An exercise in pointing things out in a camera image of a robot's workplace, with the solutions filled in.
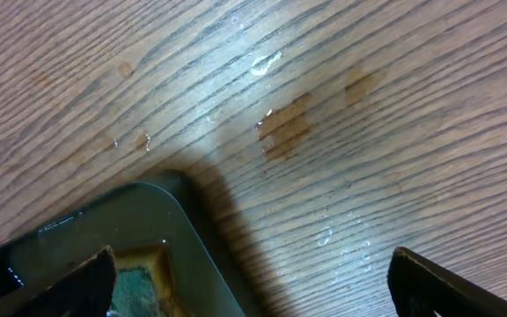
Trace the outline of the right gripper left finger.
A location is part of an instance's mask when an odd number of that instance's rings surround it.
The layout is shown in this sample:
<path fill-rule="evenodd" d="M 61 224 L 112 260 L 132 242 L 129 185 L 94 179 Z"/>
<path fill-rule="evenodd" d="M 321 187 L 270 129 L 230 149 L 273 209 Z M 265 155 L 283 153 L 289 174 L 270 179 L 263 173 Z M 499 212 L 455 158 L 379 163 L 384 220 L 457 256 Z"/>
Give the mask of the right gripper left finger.
<path fill-rule="evenodd" d="M 109 246 L 0 298 L 0 316 L 105 316 L 116 283 Z"/>

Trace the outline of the green yellow sponge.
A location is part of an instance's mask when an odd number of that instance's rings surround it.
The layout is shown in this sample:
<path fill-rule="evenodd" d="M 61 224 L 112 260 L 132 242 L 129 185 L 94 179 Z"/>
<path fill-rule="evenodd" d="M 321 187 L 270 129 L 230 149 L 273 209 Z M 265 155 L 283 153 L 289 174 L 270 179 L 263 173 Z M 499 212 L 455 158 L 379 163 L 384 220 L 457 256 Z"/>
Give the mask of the green yellow sponge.
<path fill-rule="evenodd" d="M 107 316 L 185 317 L 165 244 L 114 251 L 117 277 Z"/>

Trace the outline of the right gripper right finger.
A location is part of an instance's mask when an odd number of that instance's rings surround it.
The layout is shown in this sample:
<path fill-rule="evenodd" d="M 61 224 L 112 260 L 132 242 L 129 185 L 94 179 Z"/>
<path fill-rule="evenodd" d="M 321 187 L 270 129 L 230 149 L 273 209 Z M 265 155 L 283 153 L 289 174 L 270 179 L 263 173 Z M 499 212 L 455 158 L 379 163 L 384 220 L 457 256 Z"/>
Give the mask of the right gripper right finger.
<path fill-rule="evenodd" d="M 387 284 L 399 316 L 507 316 L 507 301 L 405 247 L 393 251 Z"/>

